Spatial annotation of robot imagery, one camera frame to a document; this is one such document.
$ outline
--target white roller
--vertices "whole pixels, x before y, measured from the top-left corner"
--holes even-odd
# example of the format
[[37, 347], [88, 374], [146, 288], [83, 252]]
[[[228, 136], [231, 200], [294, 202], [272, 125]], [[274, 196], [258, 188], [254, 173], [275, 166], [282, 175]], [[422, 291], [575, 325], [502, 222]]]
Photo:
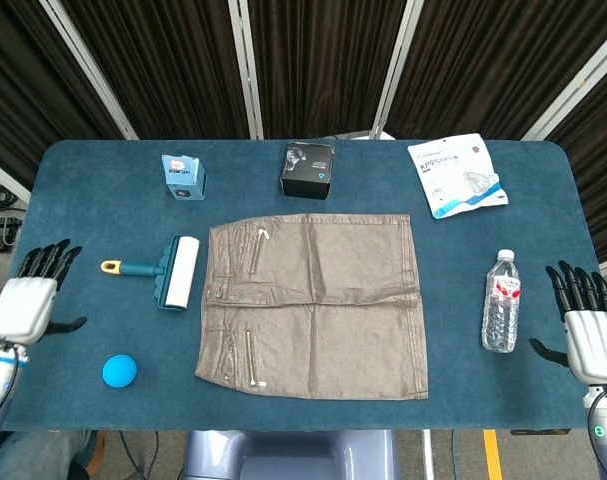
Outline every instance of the white roller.
[[172, 266], [170, 285], [165, 298], [165, 306], [187, 308], [198, 253], [198, 239], [194, 237], [181, 237], [179, 239], [174, 265]]

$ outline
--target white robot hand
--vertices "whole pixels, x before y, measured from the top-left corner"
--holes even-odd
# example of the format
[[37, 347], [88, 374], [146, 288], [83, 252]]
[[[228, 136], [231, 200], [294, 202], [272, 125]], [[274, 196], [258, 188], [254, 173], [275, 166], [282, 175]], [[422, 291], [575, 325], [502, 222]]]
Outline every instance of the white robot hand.
[[0, 296], [0, 342], [34, 345], [43, 335], [70, 333], [85, 324], [85, 317], [70, 324], [50, 322], [56, 293], [82, 250], [74, 247], [65, 252], [69, 244], [65, 239], [35, 248], [25, 256], [16, 278], [7, 281]]
[[587, 427], [600, 477], [607, 480], [607, 283], [599, 273], [592, 276], [581, 268], [559, 262], [565, 280], [546, 267], [564, 323], [567, 354], [546, 348], [539, 340], [530, 344], [543, 358], [572, 370], [589, 385], [583, 406], [588, 410]]

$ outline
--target blue tablecloth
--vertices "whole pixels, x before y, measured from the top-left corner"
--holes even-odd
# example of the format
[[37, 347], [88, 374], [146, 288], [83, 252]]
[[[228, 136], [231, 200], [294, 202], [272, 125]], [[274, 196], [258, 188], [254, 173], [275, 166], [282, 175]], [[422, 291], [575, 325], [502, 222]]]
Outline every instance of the blue tablecloth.
[[[285, 197], [284, 141], [63, 141], [41, 164], [14, 270], [25, 253], [63, 238], [82, 245], [53, 319], [89, 318], [79, 331], [30, 348], [7, 426], [25, 428], [260, 429], [551, 428], [585, 424], [581, 386], [527, 340], [564, 349], [544, 267], [563, 258], [596, 269], [567, 157], [547, 142], [489, 141], [509, 205], [435, 220], [407, 146], [411, 141], [335, 141], [327, 200]], [[174, 200], [161, 155], [199, 157], [204, 201]], [[300, 212], [408, 213], [419, 264], [429, 399], [313, 401], [252, 396], [194, 376], [207, 233], [241, 218]], [[105, 259], [156, 262], [174, 234], [201, 239], [190, 305], [159, 310], [149, 278], [106, 275]], [[501, 248], [516, 252], [522, 279], [515, 351], [484, 350], [485, 276]], [[131, 355], [134, 383], [107, 387], [103, 363]]]

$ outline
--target plastic bottle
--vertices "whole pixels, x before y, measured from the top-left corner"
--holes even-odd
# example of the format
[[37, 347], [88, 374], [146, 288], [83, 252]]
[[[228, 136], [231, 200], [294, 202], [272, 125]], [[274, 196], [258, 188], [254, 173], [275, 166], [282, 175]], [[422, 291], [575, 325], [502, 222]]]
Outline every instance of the plastic bottle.
[[510, 353], [516, 344], [521, 282], [514, 252], [500, 250], [498, 261], [487, 274], [481, 339], [488, 350]]

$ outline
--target curtain panel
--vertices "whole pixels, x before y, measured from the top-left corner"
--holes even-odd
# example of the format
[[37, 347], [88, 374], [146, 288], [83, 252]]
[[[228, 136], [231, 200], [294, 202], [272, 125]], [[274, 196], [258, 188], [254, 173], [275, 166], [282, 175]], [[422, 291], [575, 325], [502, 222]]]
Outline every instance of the curtain panel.
[[31, 188], [63, 138], [122, 138], [39, 2], [0, 0], [0, 167]]
[[62, 2], [140, 138], [248, 138], [227, 2]]
[[405, 0], [249, 0], [265, 138], [369, 130]]
[[567, 152], [600, 262], [607, 260], [607, 74], [548, 137]]
[[607, 38], [607, 0], [427, 0], [385, 131], [519, 139]]

